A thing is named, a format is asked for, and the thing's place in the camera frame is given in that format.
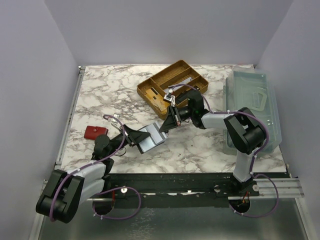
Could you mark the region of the black leather card holder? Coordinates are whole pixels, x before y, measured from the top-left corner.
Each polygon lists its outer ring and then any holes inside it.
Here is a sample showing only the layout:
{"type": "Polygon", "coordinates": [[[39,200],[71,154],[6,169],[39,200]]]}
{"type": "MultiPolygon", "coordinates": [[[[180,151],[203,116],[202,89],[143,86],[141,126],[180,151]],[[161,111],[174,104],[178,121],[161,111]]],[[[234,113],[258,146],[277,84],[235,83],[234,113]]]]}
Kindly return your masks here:
{"type": "Polygon", "coordinates": [[[137,148],[141,154],[148,152],[149,150],[163,144],[167,140],[167,135],[165,132],[160,132],[160,124],[155,121],[149,125],[146,125],[139,129],[141,132],[149,133],[150,136],[141,141],[137,148]]]}

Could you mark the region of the grey credit card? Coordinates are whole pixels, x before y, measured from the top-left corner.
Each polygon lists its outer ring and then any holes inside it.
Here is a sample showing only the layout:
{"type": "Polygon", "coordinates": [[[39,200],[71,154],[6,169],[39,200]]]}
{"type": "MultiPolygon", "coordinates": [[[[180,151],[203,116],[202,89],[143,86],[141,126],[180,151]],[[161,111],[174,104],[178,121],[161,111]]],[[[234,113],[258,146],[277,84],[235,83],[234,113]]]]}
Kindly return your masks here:
{"type": "Polygon", "coordinates": [[[180,85],[171,85],[168,87],[169,90],[175,90],[175,89],[179,89],[181,86],[180,85]]]}

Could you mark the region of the red leather card holder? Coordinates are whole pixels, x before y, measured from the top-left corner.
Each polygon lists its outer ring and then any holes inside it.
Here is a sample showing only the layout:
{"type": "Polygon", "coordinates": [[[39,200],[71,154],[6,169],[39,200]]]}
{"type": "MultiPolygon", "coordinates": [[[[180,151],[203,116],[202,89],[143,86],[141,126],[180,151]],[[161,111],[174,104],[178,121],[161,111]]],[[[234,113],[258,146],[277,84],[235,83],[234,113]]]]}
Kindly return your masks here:
{"type": "Polygon", "coordinates": [[[95,140],[100,135],[107,135],[108,131],[106,127],[88,125],[84,132],[84,138],[95,140]]]}

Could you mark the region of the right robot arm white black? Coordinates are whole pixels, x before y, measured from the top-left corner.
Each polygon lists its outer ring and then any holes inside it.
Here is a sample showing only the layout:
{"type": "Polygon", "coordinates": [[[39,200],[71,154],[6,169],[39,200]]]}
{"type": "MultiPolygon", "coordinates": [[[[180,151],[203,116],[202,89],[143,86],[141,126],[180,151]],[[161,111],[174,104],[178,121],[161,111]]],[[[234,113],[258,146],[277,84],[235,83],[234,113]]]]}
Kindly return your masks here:
{"type": "Polygon", "coordinates": [[[198,90],[191,90],[186,106],[178,108],[171,104],[167,108],[166,118],[159,131],[167,133],[187,119],[199,129],[226,130],[237,151],[231,179],[235,186],[240,186],[253,178],[257,154],[270,138],[268,129],[247,107],[237,111],[211,112],[205,108],[204,101],[198,90]]]}

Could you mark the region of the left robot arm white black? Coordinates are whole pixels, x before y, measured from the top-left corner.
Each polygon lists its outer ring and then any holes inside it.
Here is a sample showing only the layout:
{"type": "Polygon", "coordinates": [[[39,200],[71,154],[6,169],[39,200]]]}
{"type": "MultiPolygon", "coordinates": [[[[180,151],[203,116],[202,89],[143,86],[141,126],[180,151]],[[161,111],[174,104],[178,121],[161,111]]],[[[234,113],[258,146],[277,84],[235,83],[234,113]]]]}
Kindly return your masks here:
{"type": "Polygon", "coordinates": [[[136,146],[150,137],[147,130],[133,130],[124,126],[124,132],[110,139],[106,134],[96,136],[91,161],[74,170],[54,170],[40,195],[35,210],[52,221],[69,223],[79,205],[106,189],[108,174],[114,164],[111,158],[116,150],[126,145],[136,146]]]}

